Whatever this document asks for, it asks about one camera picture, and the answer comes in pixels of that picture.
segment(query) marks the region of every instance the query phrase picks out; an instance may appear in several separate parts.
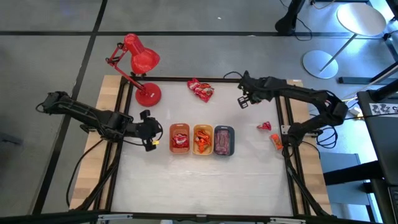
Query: white round table base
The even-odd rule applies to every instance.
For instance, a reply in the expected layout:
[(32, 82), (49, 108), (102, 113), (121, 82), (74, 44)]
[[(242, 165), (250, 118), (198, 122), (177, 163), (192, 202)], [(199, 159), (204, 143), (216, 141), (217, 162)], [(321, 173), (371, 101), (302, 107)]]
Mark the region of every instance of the white round table base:
[(317, 78), (331, 78), (337, 74), (338, 64), (333, 60), (322, 72), (323, 66), (328, 63), (332, 56), (321, 50), (312, 50), (305, 53), (303, 57), (303, 66), (306, 71)]

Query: candy wrapper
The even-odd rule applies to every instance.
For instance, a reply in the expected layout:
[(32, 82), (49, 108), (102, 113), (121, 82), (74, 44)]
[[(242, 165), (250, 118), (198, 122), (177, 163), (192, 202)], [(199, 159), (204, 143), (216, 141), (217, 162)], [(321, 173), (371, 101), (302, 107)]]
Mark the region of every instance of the candy wrapper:
[(176, 148), (189, 147), (188, 136), (186, 134), (176, 134), (173, 137), (173, 147)]
[(284, 148), (278, 134), (271, 134), (271, 136), (269, 136), (269, 139), (272, 141), (272, 143), (274, 143), (274, 146), (277, 150), (281, 150)]
[(214, 93), (214, 88), (207, 83), (200, 83), (196, 78), (192, 78), (192, 81), (188, 81), (187, 85), (196, 96), (199, 96), (199, 98), (206, 103)]
[(271, 130), (271, 124), (269, 121), (264, 122), (262, 124), (260, 124), (259, 126), (257, 126), (258, 129), (263, 129), (263, 130)]
[(199, 152), (202, 154), (205, 149), (209, 146), (211, 146), (211, 138), (210, 136), (206, 133), (205, 130), (200, 129), (197, 132), (197, 137), (195, 138), (195, 142), (199, 146)]

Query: lamp shade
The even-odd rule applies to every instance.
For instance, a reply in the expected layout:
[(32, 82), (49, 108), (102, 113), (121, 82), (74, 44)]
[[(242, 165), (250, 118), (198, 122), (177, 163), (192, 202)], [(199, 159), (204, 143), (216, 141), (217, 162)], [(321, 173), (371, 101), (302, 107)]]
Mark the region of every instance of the lamp shade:
[(145, 48), (136, 34), (124, 37), (124, 45), (131, 53), (131, 69), (135, 74), (143, 74), (152, 70), (160, 60), (160, 56), (151, 49)]

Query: round stand base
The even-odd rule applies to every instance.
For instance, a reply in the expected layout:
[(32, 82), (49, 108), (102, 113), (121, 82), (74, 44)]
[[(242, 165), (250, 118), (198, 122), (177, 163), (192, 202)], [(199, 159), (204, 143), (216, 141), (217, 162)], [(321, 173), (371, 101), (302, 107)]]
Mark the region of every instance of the round stand base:
[(162, 92), (156, 84), (153, 83), (145, 83), (143, 84), (145, 87), (146, 93), (141, 90), (136, 91), (136, 100), (137, 102), (146, 107), (154, 106), (162, 97)]
[(332, 56), (321, 50), (312, 50), (305, 53), (303, 66), (306, 71), (317, 78), (331, 78), (337, 74), (338, 64), (333, 60), (322, 72), (323, 66), (328, 63)]

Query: gray floor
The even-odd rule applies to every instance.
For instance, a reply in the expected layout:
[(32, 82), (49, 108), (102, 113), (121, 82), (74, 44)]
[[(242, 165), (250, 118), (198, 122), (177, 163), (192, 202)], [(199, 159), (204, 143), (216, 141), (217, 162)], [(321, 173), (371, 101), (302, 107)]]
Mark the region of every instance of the gray floor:
[[(392, 17), (386, 3), (371, 2), (387, 20)], [(91, 31), (100, 5), (100, 0), (0, 0), (0, 31)], [(319, 11), (306, 4), (299, 18), (313, 32), (347, 32), (336, 20), (339, 5), (334, 3)], [(274, 32), (275, 22), (284, 14), (278, 0), (114, 0), (109, 1), (99, 30)], [(386, 30), (397, 27), (398, 22), (389, 24)], [(298, 23), (297, 31), (307, 30)], [(24, 140), (22, 146), (0, 143), (0, 217), (29, 213), (62, 118), (39, 114), (34, 107), (50, 91), (71, 91), (88, 39), (88, 36), (0, 36), (0, 131)], [(295, 37), (143, 36), (141, 39), (161, 57), (149, 75), (221, 77), (232, 70), (249, 70), (253, 77), (300, 79), (307, 87), (328, 89), (340, 97), (361, 87), (339, 85), (335, 78), (317, 79), (301, 65), (305, 52), (321, 49), (333, 54), (348, 38), (314, 37), (308, 42)], [(117, 75), (104, 59), (122, 41), (123, 36), (96, 38), (79, 101), (95, 105), (103, 75)], [(398, 34), (393, 34), (392, 43), (398, 47)], [(372, 77), (394, 59), (382, 39), (359, 38), (338, 56), (337, 62), (337, 77)], [(127, 60), (120, 67), (129, 71)], [(67, 210), (66, 187), (86, 141), (86, 134), (78, 125), (72, 121), (69, 127), (44, 212)], [(361, 162), (376, 159), (364, 122), (347, 121), (337, 130), (338, 145), (334, 149), (320, 148), (321, 151), (358, 153)], [(367, 219), (364, 207), (332, 207), (341, 217)]]

